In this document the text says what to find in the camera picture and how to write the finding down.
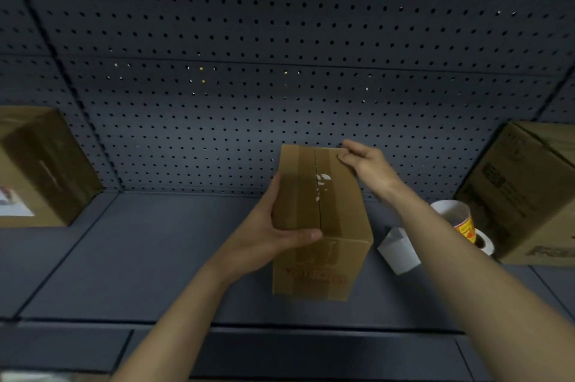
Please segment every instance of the finger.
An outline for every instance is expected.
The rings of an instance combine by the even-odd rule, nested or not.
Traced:
[[[278,244],[283,250],[303,247],[319,240],[322,235],[320,229],[298,229],[297,231],[281,232]]]
[[[350,152],[353,152],[363,158],[365,158],[371,150],[370,146],[366,146],[365,144],[357,143],[356,141],[351,140],[343,140],[341,145],[348,149]]]
[[[281,177],[279,173],[276,173],[273,178],[271,178],[270,185],[267,187],[265,193],[263,193],[262,198],[259,200],[258,206],[264,208],[266,211],[271,212],[271,209],[274,206],[274,202],[276,201],[276,197],[278,196],[279,192],[279,180]]]
[[[352,166],[353,168],[356,167],[357,164],[363,159],[360,156],[356,156],[353,153],[349,153],[347,151],[338,153],[338,158],[344,164]]]

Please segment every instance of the person's left hand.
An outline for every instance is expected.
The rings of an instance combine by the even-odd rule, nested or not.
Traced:
[[[280,231],[274,228],[271,210],[278,191],[279,174],[276,174],[255,208],[213,255],[211,261],[230,283],[260,269],[288,248],[307,246],[321,238],[320,229]]]

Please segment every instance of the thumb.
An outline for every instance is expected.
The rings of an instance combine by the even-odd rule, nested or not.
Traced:
[[[320,229],[298,229],[285,232],[279,241],[283,249],[296,248],[307,246],[319,240],[322,235]]]
[[[353,153],[350,153],[346,150],[340,152],[338,154],[338,158],[341,162],[352,166],[353,168],[355,168],[357,164],[359,164],[359,162],[363,159],[360,156],[354,155]]]

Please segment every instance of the forearm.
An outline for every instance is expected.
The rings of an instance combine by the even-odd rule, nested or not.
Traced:
[[[570,380],[575,327],[411,189],[388,196],[422,264],[498,381]]]
[[[113,382],[187,380],[226,288],[221,269],[208,261],[120,367]]]

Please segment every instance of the person's right arm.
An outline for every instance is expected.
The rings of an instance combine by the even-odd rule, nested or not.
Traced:
[[[380,150],[340,160],[399,215],[421,263],[497,381],[575,380],[575,326],[469,243],[403,183]]]

